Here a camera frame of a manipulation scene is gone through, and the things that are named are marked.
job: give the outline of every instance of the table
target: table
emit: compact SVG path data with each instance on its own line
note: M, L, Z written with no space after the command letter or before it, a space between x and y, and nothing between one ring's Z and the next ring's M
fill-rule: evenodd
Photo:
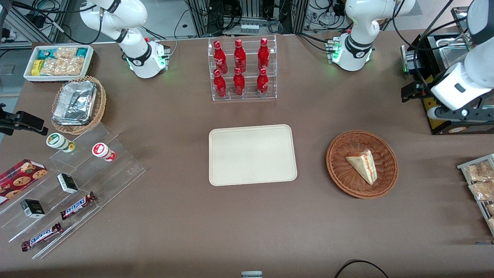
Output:
M359 72L329 65L296 36L277 38L278 99L252 103L212 102L207 40L179 41L170 69L149 80L128 69L116 44L95 44L90 73L108 95L103 122L148 171L43 260L32 261L0 231L0 276L332 277L350 259L395 278L492 276L493 249L473 245L492 237L455 167L492 153L492 136L430 135L420 102L401 103L400 88L411 80L394 32L379 35ZM26 82L16 110L54 131L59 87ZM273 124L292 128L295 181L209 184L212 129ZM355 129L379 135L396 153L400 175L382 198L353 198L326 170L331 140ZM25 131L5 137L0 171L23 158L46 160L54 150L44 140ZM348 273L379 277L365 266Z

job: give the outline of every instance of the robotic arm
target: robotic arm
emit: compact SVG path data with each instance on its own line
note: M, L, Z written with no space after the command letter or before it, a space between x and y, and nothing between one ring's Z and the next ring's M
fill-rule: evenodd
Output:
M130 69L140 78L151 78L168 69L169 48L147 41L137 27L143 26L148 12L139 0L92 0L81 5L96 7L80 12L89 28L100 30L117 42L127 56Z
M462 120L468 120L473 109L479 108L475 113L480 117L474 120L494 120L492 110L484 109L482 101L476 108L467 105L478 97L485 99L482 95L494 88L494 0L474 0L468 8L467 24L475 47L431 89L445 107L431 108L429 118L444 120L450 110L460 109Z
M345 12L353 20L352 32L335 37L330 42L335 53L331 61L347 71L361 69L369 60L372 43L379 34L376 19L391 18L410 12L415 0L348 0Z

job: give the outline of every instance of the wicker basket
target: wicker basket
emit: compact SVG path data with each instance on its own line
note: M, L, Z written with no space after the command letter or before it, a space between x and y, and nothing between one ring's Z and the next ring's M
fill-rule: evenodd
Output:
M377 180L373 185L366 183L345 158L348 153L366 149L371 151L377 171ZM393 150L383 139L366 131L354 130L338 135L329 145L326 166L337 186L362 199L383 196L398 178L398 162Z
M92 128L94 128L99 122L101 122L101 118L103 118L103 114L105 113L105 105L106 105L106 93L105 93L105 88L101 85L101 83L94 77L91 76L85 76L83 78L77 78L74 80L69 81L69 83L76 83L76 82L83 82L83 81L91 81L94 82L98 86L98 91L96 92L96 101L94 102L94 108L93 108L93 117L91 122L88 125L85 126L62 126L57 123L55 123L53 120L51 120L51 123L55 127L56 130L63 132L63 133L69 133L72 135L79 135L82 134L85 131L88 131ZM58 103L58 98L60 97L60 92L62 91L62 88L58 90L58 94L55 97L55 101L53 102L53 105L51 106L51 112L55 113L55 108Z

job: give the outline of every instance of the cookie box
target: cookie box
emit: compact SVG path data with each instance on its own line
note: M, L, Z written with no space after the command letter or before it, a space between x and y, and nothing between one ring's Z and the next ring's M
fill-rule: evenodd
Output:
M0 175L0 205L48 173L43 164L24 159Z

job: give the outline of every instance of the coca-cola bottle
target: coca-cola bottle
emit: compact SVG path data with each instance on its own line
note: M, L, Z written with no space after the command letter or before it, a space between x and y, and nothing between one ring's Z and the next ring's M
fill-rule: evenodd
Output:
M261 47L259 48L259 52L257 53L257 67L261 70L263 67L268 68L269 65L269 48L268 48L268 39L261 39Z
M216 68L221 71L222 74L226 74L228 72L228 66L226 65L226 55L223 49L221 49L221 43L219 41L215 41L214 45L214 63L216 64Z
M240 67L235 68L235 76L233 77L233 84L235 85L235 94L243 96L246 91L246 80L242 75Z
M247 70L247 58L241 39L235 40L235 53L233 53L233 57L235 58L235 66L239 67L242 73L244 73Z
M257 77L257 95L259 97L265 97L268 94L268 82L266 68L260 69L259 76Z
M219 69L214 69L214 89L219 98L226 98L226 83Z

